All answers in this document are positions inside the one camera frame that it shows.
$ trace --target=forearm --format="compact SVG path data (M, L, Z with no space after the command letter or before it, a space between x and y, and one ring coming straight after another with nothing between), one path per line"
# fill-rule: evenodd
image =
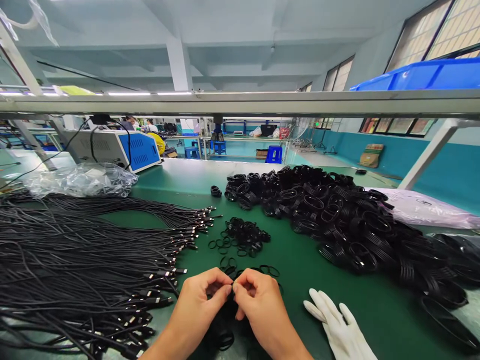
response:
M190 355L186 341L181 333L167 326L140 360L185 360Z

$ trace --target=cable bundle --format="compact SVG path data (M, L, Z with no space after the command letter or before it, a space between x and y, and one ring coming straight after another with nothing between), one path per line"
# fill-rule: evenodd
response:
M28 191L14 192L0 198L0 204L15 205L29 202L39 202L48 207L55 207L66 212L77 214L103 215L126 210L136 210L150 213L159 218L167 228L187 226L195 223L199 217L208 214L216 207L192 210L166 202L144 200L137 197L121 196L89 196L73 197L51 193L42 198L33 197Z
M103 208L96 202L92 208L76 208L91 200L71 199L76 205L69 203L69 208L92 214L127 209L106 201ZM128 203L121 200L114 203ZM135 200L130 203L138 205ZM207 218L210 208L171 208L176 213L165 218L167 224L178 224L181 214L191 220L169 229L130 228L82 211L27 209L4 202L0 329L5 335L0 344L84 354L91 360L113 348L136 359L155 333L148 326L152 320L148 310L169 305L169 293L178 295L176 275L187 272L177 268L180 252L196 249L196 233L213 225L213 218ZM36 341L29 331L49 333L51 338Z
M448 243L394 220L388 197L365 191L351 176L285 166L278 172L229 176L226 190L230 201L237 198L250 208L261 204L266 216L290 219L292 230L317 241L319 253L336 266L356 274L384 271L450 309L468 303L456 281L470 280L468 271L478 274L470 284L480 279L478 266L454 257Z

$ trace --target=window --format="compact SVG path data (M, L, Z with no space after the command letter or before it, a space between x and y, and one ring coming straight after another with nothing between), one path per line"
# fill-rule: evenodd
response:
M437 0L403 27L386 71L438 58L480 55L480 0ZM361 133L424 137L436 119L366 118Z
M440 57L475 58L480 54L475 45L480 45L480 1L437 0L405 22L386 70Z
M307 85L300 88L301 93L309 93L311 90L312 90L312 82L309 82Z
M343 91L345 89L345 84L347 83L347 78L349 77L353 61L354 57L352 56L327 72L325 84L323 85L323 91Z
M436 119L428 118L368 117L363 121L360 133L423 138L435 121Z

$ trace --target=blue stool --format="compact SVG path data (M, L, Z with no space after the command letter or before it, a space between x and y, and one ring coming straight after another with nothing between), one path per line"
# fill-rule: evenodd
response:
M278 145L270 145L266 154L266 163L281 164L282 163L282 147Z
M214 141L213 142L213 153L215 152L219 155L225 153L227 154L227 145L225 144L225 141Z
M191 145L192 145L193 147L196 147L197 149L199 148L199 143L196 142L196 141L192 141L192 142L191 142ZM204 154L203 148L204 148L204 144L200 141L200 154L202 154L202 155Z
M195 146L189 146L185 148L185 158L186 159L200 159L199 149Z

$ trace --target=worker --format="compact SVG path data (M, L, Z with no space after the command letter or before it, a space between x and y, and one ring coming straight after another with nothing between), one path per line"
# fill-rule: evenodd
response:
M125 119L126 121L131 123L131 125L133 126L133 130L137 130L140 127L139 122L133 116L126 116Z
M187 359L232 290L238 304L235 318L248 318L272 359L313 360L290 322L274 278L248 268L233 282L217 267L185 280L168 324L140 359Z
M154 121L152 119L147 119L146 122L148 123L146 128L149 132L153 132L153 133L159 132L159 129L154 125Z

